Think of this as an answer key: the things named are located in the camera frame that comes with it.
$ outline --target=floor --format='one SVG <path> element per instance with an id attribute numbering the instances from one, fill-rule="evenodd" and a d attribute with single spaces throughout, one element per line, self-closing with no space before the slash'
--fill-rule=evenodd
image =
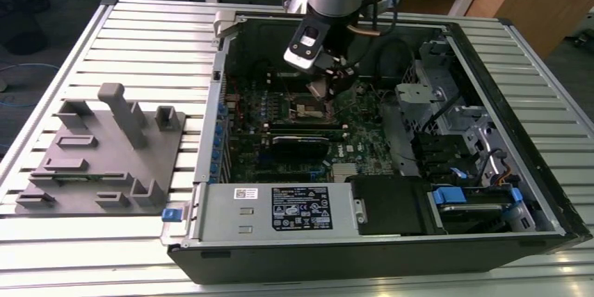
<path id="1" fill-rule="evenodd" d="M 61 66 L 102 0 L 51 0 L 53 7 L 38 15 L 38 21 L 51 40 L 50 47 L 31 56 L 14 56 L 0 47 L 0 63 L 50 63 Z M 223 0 L 229 3 L 278 5 L 281 0 Z M 594 118 L 594 51 L 577 49 L 565 41 L 546 59 L 557 78 Z M 19 67 L 0 72 L 8 89 L 0 93 L 0 102 L 34 104 L 42 97 L 54 78 L 54 70 L 46 67 Z M 0 158 L 27 121 L 32 107 L 16 108 L 0 105 Z"/>

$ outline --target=aluminum extrusion table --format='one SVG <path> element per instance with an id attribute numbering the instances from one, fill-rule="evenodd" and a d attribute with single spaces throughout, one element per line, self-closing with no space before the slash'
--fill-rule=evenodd
<path id="1" fill-rule="evenodd" d="M 589 296 L 594 241 L 536 255 L 488 273 L 295 284 L 194 284 L 167 256 L 161 217 L 18 218 L 15 199 L 54 140 L 61 100 L 91 99 L 121 82 L 142 109 L 173 104 L 189 115 L 170 205 L 191 198 L 197 148 L 217 47 L 221 9 L 281 12 L 270 6 L 117 0 L 101 5 L 0 164 L 0 295 L 122 296 Z M 594 126 L 513 26 L 497 19 L 405 15 L 457 21 L 486 64 L 580 214 L 594 225 Z M 173 223 L 166 234 L 181 236 Z"/>

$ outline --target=blue tab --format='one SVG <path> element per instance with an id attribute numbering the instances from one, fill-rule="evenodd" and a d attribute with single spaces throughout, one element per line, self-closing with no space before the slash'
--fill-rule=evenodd
<path id="1" fill-rule="evenodd" d="M 512 188 L 512 197 L 514 198 L 516 203 L 524 201 L 522 192 L 518 188 Z"/>
<path id="2" fill-rule="evenodd" d="M 182 222 L 183 209 L 165 209 L 161 215 L 161 220 L 167 223 Z"/>
<path id="3" fill-rule="evenodd" d="M 458 175 L 461 179 L 468 179 L 468 174 L 462 172 L 458 168 L 450 167 L 450 170 L 454 171 L 454 173 Z"/>
<path id="4" fill-rule="evenodd" d="M 434 191 L 436 204 L 466 203 L 461 187 L 441 187 Z"/>

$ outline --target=metal bracket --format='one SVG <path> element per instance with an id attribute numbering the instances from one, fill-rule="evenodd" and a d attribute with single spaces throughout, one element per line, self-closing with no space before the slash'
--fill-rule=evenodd
<path id="1" fill-rule="evenodd" d="M 237 29 L 234 26 L 241 23 L 242 20 L 237 20 L 235 10 L 219 10 L 215 14 L 215 36 L 223 38 L 230 35 Z"/>
<path id="2" fill-rule="evenodd" d="M 421 83 L 402 83 L 397 86 L 398 98 L 410 104 L 430 104 L 437 100 L 432 87 Z"/>

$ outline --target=warning label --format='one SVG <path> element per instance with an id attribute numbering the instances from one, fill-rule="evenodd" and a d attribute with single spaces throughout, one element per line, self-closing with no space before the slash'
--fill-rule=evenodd
<path id="1" fill-rule="evenodd" d="M 331 230 L 327 187 L 273 188 L 273 228 L 277 231 Z"/>

